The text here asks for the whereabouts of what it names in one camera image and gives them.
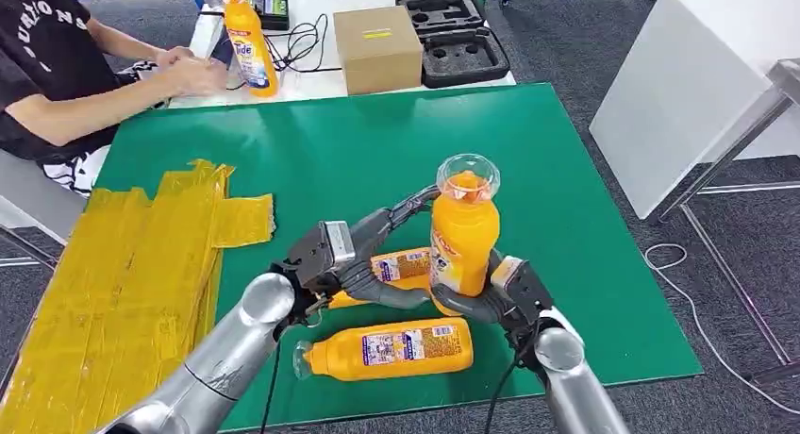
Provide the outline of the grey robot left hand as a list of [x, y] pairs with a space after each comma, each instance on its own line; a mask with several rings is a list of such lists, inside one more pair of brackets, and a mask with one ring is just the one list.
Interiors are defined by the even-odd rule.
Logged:
[[441, 194], [431, 185], [399, 202], [393, 208], [381, 208], [350, 227], [356, 257], [343, 265], [336, 275], [343, 291], [350, 297], [395, 309], [415, 309], [429, 300], [426, 290], [403, 290], [382, 282], [372, 270], [372, 257], [395, 229]]

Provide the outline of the person's right hand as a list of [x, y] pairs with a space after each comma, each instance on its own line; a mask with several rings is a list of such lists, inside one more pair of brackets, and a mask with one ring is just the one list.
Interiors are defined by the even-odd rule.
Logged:
[[210, 95], [226, 89], [227, 68], [214, 58], [181, 57], [159, 72], [171, 96]]

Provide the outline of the person's left hand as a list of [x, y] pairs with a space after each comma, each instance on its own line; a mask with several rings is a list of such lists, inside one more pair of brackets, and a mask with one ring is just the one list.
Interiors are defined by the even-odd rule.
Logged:
[[157, 48], [154, 52], [153, 61], [160, 69], [172, 69], [196, 63], [197, 58], [188, 47], [177, 46], [169, 50]]

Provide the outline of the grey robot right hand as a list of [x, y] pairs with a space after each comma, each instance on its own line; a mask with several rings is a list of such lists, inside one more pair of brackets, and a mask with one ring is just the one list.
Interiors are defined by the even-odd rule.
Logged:
[[512, 309], [511, 302], [491, 283], [491, 275], [501, 263], [504, 255], [492, 249], [483, 286], [477, 296], [459, 294], [444, 284], [436, 283], [431, 288], [432, 298], [446, 309], [471, 319], [488, 324], [500, 323]]

